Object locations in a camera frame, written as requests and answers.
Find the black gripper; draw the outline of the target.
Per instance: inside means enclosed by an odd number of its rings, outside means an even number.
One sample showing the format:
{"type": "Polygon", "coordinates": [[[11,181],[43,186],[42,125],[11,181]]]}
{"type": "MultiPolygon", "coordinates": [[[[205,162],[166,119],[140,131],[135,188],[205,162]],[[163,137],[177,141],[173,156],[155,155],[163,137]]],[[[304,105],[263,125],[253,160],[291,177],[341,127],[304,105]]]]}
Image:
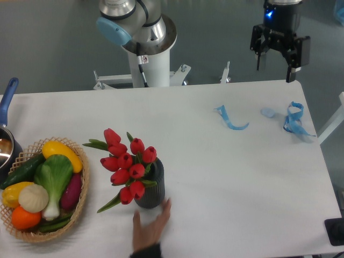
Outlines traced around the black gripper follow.
{"type": "Polygon", "coordinates": [[[263,8],[263,23],[253,27],[250,41],[250,49],[257,57],[256,70],[264,65],[267,51],[273,49],[287,61],[286,82],[291,83],[300,67],[310,61],[311,38],[296,34],[302,1],[265,1],[263,8]]]}

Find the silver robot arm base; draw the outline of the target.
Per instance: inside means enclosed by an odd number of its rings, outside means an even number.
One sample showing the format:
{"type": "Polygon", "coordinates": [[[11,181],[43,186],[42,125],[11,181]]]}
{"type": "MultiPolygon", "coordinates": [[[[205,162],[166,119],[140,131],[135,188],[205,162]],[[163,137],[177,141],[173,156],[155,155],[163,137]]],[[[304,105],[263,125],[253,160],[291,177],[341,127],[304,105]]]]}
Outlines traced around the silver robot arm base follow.
{"type": "Polygon", "coordinates": [[[176,26],[161,12],[161,1],[101,0],[99,11],[102,36],[135,55],[157,55],[176,42],[176,26]]]}

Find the dark sleeve forearm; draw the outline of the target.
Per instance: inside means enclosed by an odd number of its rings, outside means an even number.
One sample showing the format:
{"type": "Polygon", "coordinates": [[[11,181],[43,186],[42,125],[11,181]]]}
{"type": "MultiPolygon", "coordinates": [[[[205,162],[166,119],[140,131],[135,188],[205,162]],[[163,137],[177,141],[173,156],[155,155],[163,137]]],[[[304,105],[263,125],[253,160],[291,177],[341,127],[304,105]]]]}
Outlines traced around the dark sleeve forearm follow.
{"type": "Polygon", "coordinates": [[[130,258],[161,258],[161,246],[160,243],[156,243],[144,249],[133,252],[130,258]]]}

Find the person's hand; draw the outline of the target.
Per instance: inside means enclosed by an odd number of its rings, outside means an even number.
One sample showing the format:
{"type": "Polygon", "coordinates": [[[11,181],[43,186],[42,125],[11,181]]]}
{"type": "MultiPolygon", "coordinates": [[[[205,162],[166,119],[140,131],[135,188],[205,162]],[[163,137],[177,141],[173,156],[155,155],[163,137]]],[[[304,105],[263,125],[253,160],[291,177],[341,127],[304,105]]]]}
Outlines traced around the person's hand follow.
{"type": "Polygon", "coordinates": [[[161,213],[154,221],[147,225],[142,225],[140,219],[140,212],[135,211],[133,216],[133,251],[138,252],[157,244],[160,240],[162,232],[167,225],[170,218],[171,199],[165,199],[162,204],[161,213]]]}

